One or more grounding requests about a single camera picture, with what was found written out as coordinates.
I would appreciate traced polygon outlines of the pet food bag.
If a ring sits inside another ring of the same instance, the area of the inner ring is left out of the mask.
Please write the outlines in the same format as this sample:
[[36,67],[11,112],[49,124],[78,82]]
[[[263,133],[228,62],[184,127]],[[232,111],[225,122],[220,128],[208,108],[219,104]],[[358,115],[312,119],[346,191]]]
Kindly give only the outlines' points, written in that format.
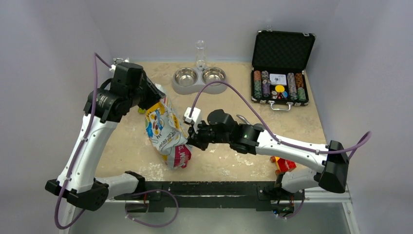
[[146,110],[145,117],[147,135],[163,162],[171,169],[187,167],[192,147],[168,95]]

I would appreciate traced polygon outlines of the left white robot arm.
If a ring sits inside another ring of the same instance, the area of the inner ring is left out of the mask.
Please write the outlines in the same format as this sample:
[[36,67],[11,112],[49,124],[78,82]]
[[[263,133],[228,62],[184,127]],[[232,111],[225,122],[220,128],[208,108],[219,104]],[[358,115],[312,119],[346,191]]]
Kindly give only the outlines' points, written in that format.
[[58,178],[46,182],[45,189],[88,211],[96,211],[106,199],[123,194],[132,199],[142,198],[143,176],[126,171],[118,176],[97,178],[95,172],[121,118],[134,106],[148,109],[164,97],[142,66],[129,62],[117,64],[113,77],[88,95],[81,131],[70,159]]

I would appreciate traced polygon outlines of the metal food scoop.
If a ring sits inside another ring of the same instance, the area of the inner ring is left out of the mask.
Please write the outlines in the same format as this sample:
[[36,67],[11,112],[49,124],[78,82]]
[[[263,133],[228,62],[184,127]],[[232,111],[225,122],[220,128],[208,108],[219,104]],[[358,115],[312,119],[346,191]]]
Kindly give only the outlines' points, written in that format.
[[242,115],[237,114],[236,115],[244,124],[251,125],[251,123]]

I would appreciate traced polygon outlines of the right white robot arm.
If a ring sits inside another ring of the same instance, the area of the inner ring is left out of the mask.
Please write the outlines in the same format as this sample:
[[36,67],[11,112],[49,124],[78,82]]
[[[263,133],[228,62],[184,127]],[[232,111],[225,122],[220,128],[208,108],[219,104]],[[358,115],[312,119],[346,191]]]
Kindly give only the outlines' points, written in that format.
[[209,144],[222,143],[239,154],[276,156],[304,166],[278,175],[273,191],[279,198],[313,187],[338,194],[346,191],[349,159],[345,153],[336,153],[342,148],[337,141],[331,141],[330,148],[322,153],[326,145],[288,139],[298,145],[295,148],[282,137],[275,140],[259,125],[237,123],[222,109],[211,112],[203,121],[200,109],[187,108],[183,120],[190,125],[188,144],[203,151]]

